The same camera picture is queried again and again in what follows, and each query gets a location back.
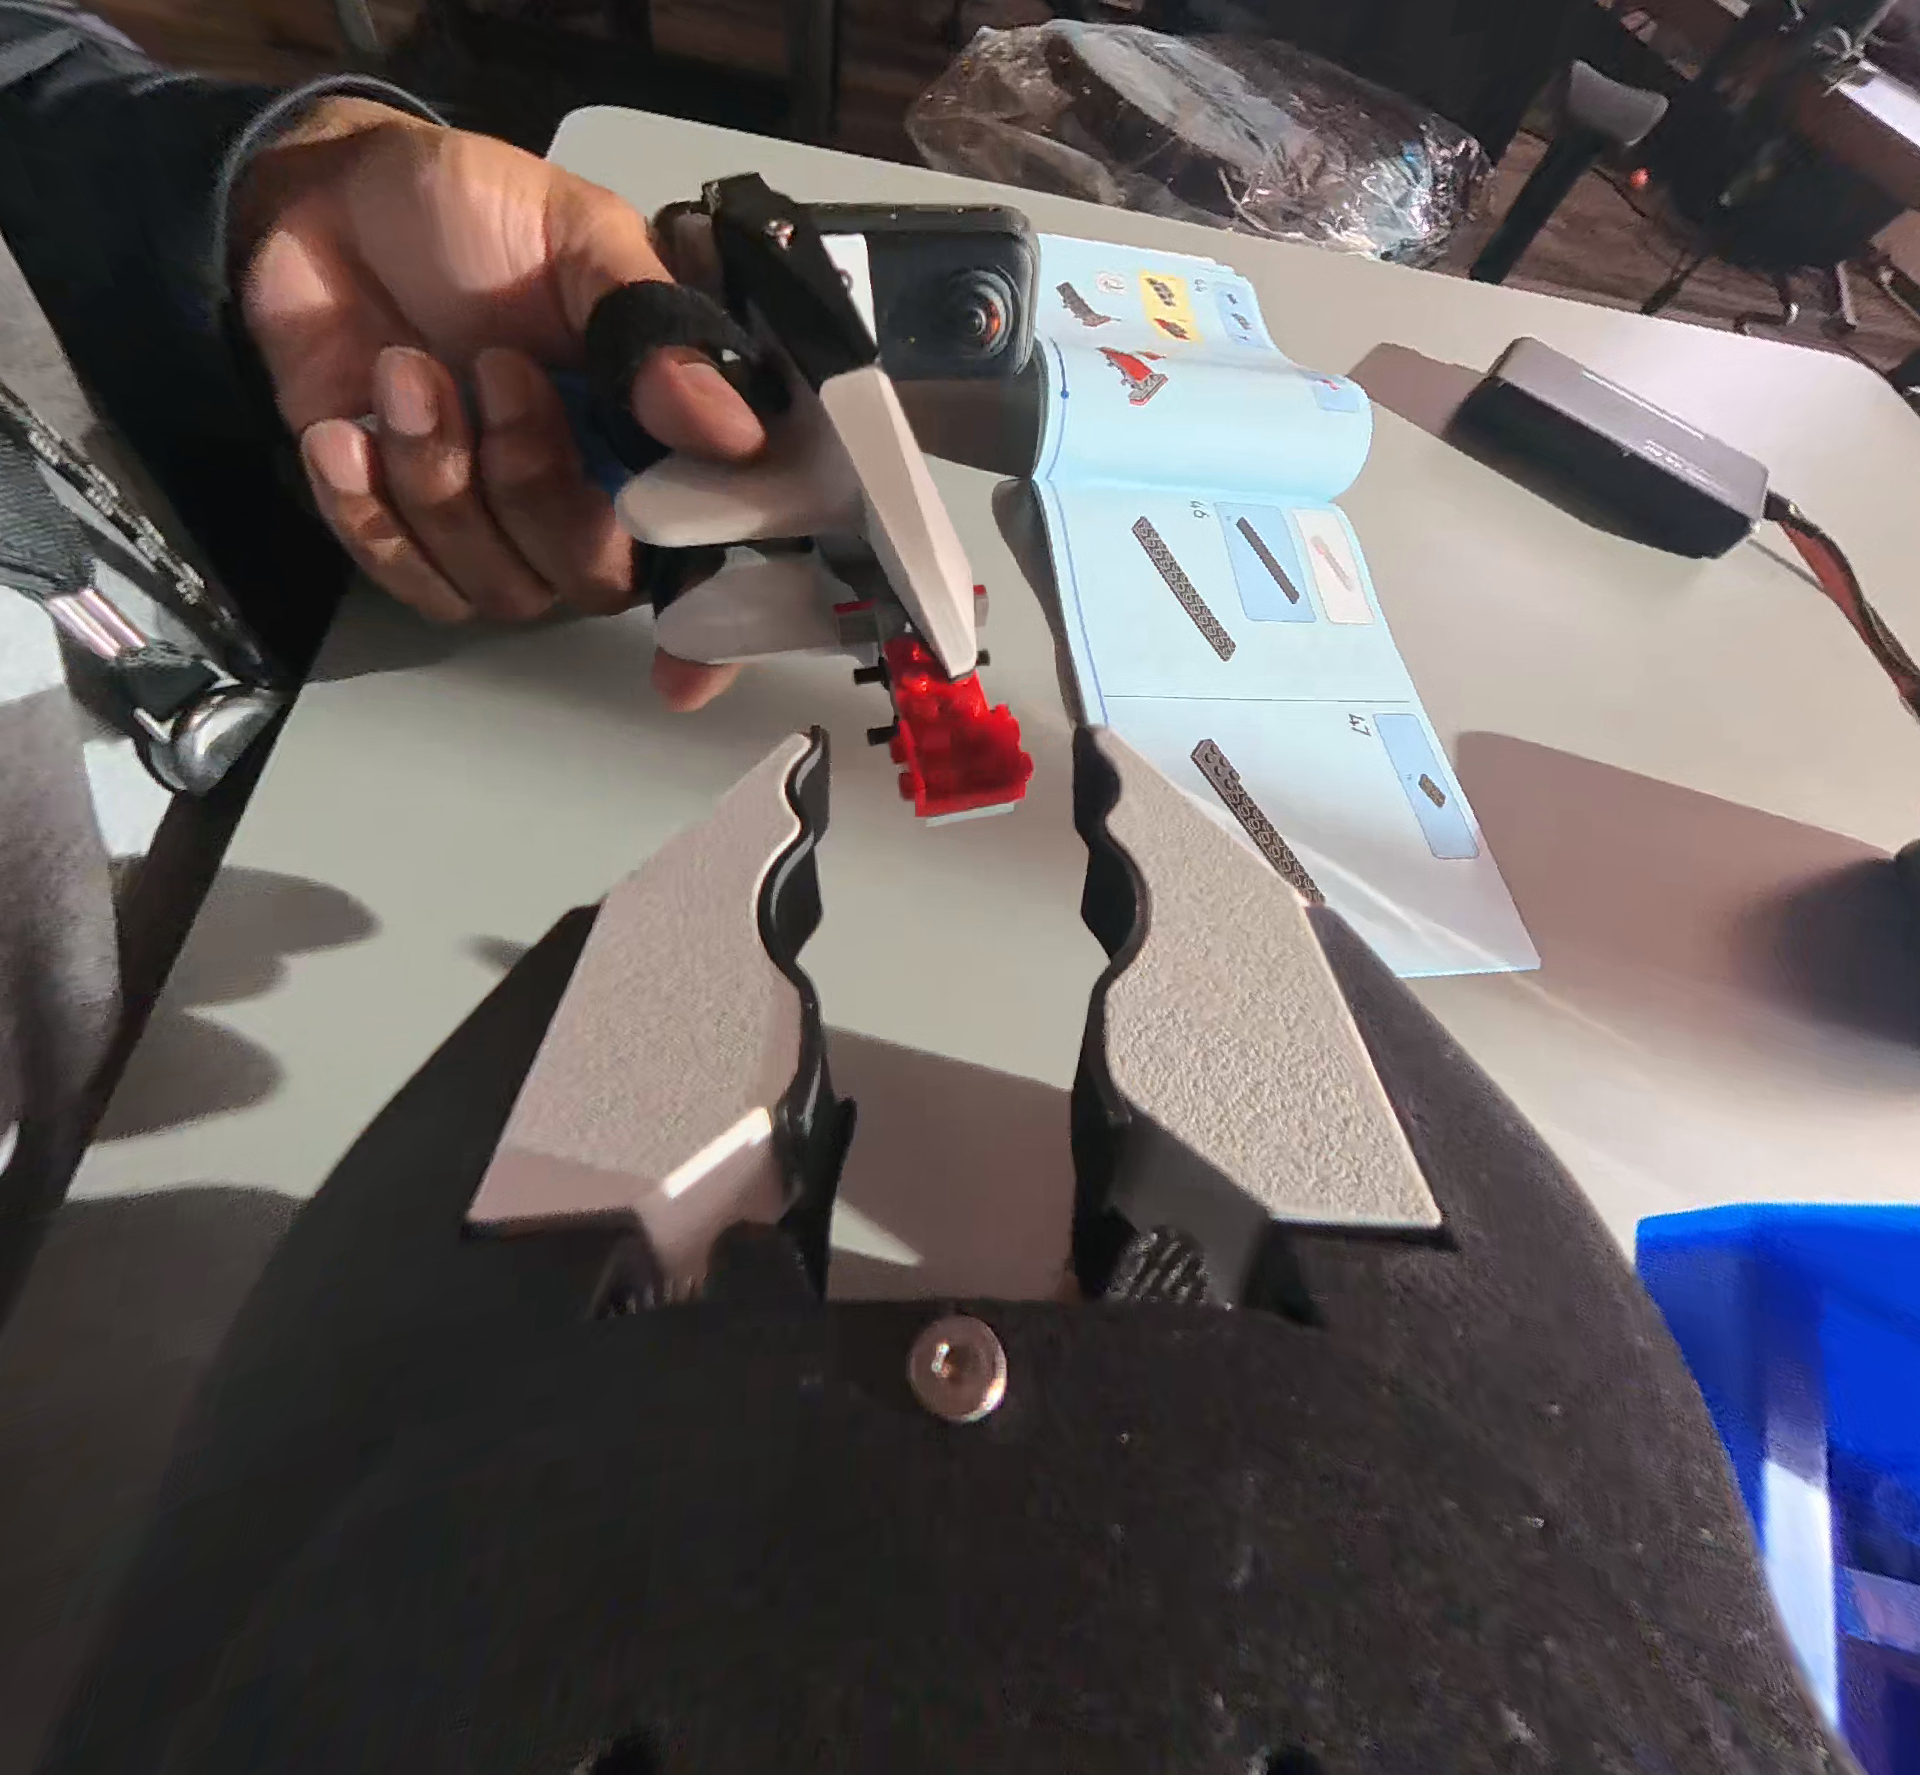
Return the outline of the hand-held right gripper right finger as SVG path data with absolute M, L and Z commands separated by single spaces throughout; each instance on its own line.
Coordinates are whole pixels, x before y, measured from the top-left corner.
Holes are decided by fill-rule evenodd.
M 1339 920 L 1110 729 L 1073 736 L 1072 814 L 1105 955 L 1072 1088 L 1083 1297 L 1311 1312 L 1301 1238 L 1447 1247 Z

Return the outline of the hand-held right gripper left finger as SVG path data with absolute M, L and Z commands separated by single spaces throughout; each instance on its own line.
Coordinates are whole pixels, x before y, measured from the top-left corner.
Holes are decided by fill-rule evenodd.
M 735 1229 L 829 1285 L 855 1109 L 801 955 L 823 918 L 829 734 L 787 736 L 598 908 L 466 1209 L 535 1233 L 626 1219 L 650 1301 L 712 1279 Z

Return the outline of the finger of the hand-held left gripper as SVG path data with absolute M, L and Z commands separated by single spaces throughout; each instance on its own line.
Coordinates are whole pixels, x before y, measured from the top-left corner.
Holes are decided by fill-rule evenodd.
M 824 379 L 819 402 L 860 478 L 867 543 L 944 674 L 978 669 L 976 582 L 893 381 L 877 367 Z

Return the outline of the small red brick assembly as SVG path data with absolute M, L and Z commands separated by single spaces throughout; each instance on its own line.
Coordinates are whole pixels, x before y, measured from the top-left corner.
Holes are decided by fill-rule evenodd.
M 979 820 L 1021 805 L 1036 766 L 1019 720 L 990 703 L 978 671 L 949 676 L 891 600 L 840 602 L 832 626 L 858 656 L 855 682 L 880 686 L 891 703 L 869 744 L 897 766 L 900 799 L 917 820 Z

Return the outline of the light blue instruction booklet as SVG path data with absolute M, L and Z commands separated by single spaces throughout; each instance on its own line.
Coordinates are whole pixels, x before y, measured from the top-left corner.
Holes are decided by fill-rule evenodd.
M 1339 506 L 1366 393 L 1214 259 L 1037 250 L 1031 480 L 1084 720 L 1394 973 L 1538 970 Z

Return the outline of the blue plastic bin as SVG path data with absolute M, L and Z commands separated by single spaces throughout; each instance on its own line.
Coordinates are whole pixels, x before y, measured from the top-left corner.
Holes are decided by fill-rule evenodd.
M 1637 1269 L 1701 1388 L 1813 1694 L 1918 1769 L 1918 1209 L 1648 1216 Z

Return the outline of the grey desk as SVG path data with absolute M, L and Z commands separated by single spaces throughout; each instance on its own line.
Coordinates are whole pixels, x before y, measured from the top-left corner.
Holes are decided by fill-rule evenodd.
M 1602 533 L 1445 438 L 1535 337 L 1759 458 L 1916 649 L 1916 418 L 1811 347 L 1026 194 L 1036 227 L 1213 255 L 1280 349 L 1379 405 L 1348 510 L 1540 972 L 1426 1006 L 1631 1245 L 1648 1213 L 1916 1200 L 1916 968 L 1882 864 L 1916 839 L 1916 723 L 1775 535 L 1713 563 Z M 834 1058 L 882 1081 L 844 1177 L 838 1297 L 1068 1291 L 1081 920 L 1070 713 L 989 443 L 935 473 L 992 600 L 990 684 L 1037 761 L 1009 818 L 925 827 L 826 658 L 694 716 L 641 614 L 444 632 L 356 591 L 232 836 L 75 1203 L 236 1216 L 255 1262 L 566 908 L 704 817 L 777 738 L 830 734 Z

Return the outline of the person's left hand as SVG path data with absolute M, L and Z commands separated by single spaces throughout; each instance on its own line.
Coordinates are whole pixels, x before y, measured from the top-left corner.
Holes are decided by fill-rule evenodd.
M 361 572 L 444 626 L 614 615 L 637 543 L 551 375 L 593 310 L 669 264 L 623 196 L 538 156 L 327 97 L 232 204 L 236 299 Z

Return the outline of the plastic-wrapped dark bundle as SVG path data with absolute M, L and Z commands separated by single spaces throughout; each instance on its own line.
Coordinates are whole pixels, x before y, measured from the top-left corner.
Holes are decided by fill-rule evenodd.
M 946 174 L 1415 268 L 1495 177 L 1471 134 L 1288 44 L 1065 19 L 981 28 L 905 130 Z

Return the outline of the person's grey sweatshirt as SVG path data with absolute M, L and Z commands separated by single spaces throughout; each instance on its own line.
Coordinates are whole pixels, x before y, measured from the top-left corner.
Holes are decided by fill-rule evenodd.
M 108 843 L 87 746 L 106 732 L 52 620 L 3 600 L 4 1189 L 62 1170 L 124 1021 Z

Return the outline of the black cube device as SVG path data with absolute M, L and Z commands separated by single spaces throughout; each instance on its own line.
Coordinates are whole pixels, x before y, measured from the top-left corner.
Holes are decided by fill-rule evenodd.
M 1918 1045 L 1916 845 L 1813 879 L 1784 925 L 1799 999 L 1825 1021 Z

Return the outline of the black power adapter box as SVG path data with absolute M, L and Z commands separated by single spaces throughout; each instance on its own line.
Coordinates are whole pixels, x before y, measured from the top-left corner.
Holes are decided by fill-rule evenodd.
M 1533 337 L 1501 352 L 1452 428 L 1579 520 L 1670 556 L 1723 559 L 1767 516 L 1759 461 Z

